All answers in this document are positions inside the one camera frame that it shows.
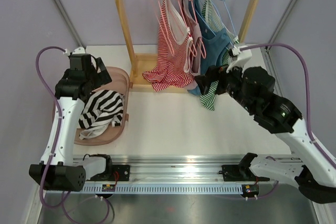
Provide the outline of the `red white striped tank top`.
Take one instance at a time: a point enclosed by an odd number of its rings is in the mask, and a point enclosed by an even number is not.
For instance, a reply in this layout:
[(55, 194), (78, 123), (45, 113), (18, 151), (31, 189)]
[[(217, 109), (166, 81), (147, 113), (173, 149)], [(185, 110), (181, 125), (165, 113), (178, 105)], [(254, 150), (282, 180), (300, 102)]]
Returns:
[(142, 73), (154, 91), (185, 88), (194, 81), (187, 69), (193, 38), (182, 15), (171, 0), (161, 0), (157, 32), (157, 60), (152, 70)]

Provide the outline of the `black white striped tank top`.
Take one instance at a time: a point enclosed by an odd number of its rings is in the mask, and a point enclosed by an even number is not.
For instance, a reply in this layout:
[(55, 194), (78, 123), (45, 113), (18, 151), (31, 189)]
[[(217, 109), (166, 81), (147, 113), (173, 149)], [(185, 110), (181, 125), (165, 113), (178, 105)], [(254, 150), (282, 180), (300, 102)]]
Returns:
[(108, 126), (121, 126), (124, 112), (124, 95), (112, 90), (93, 92), (87, 101), (78, 125), (81, 140), (103, 134)]

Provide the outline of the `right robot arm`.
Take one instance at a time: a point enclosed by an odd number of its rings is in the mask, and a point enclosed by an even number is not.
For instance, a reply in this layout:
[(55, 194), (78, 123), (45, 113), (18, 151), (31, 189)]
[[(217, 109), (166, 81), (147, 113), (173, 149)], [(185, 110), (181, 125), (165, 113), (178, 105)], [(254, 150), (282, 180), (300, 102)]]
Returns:
[(234, 177), (253, 181), (269, 178), (291, 185), (309, 200), (328, 204), (335, 202), (335, 168), (318, 151), (318, 141), (309, 138), (308, 124), (302, 113), (288, 99), (274, 94), (275, 79), (262, 67), (243, 70), (227, 65), (208, 68), (195, 78), (202, 94), (218, 81), (216, 94), (227, 93), (241, 105), (254, 121), (285, 142), (301, 164), (285, 164), (270, 157), (247, 153), (238, 163)]

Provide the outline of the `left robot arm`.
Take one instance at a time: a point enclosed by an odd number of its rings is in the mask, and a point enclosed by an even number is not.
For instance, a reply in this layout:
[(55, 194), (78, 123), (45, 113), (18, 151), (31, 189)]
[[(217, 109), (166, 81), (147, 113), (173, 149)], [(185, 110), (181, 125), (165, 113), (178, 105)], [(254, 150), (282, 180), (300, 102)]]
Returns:
[(93, 154), (74, 165), (73, 146), (79, 118), (91, 92), (112, 81), (101, 58), (71, 54), (70, 67), (55, 86), (55, 117), (47, 147), (39, 164), (29, 168), (30, 177), (41, 191), (81, 191), (85, 181), (113, 176), (110, 156)]

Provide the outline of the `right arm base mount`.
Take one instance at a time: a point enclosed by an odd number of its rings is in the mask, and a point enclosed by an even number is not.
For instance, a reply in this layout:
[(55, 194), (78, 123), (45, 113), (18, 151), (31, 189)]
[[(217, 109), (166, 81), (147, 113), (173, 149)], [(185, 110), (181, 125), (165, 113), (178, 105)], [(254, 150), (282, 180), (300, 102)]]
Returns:
[(218, 174), (222, 175), (225, 182), (269, 182), (267, 177), (256, 177), (251, 170), (243, 169), (235, 164), (222, 165)]

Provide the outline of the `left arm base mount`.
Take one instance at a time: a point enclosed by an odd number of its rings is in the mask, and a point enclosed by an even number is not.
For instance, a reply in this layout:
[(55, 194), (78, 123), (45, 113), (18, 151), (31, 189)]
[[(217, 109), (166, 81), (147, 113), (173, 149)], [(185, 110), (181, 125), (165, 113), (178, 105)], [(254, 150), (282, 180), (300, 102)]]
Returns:
[(107, 172), (94, 175), (88, 181), (94, 182), (112, 182), (117, 178), (118, 182), (128, 182), (130, 178), (130, 168), (128, 164), (113, 164), (111, 168), (108, 168)]

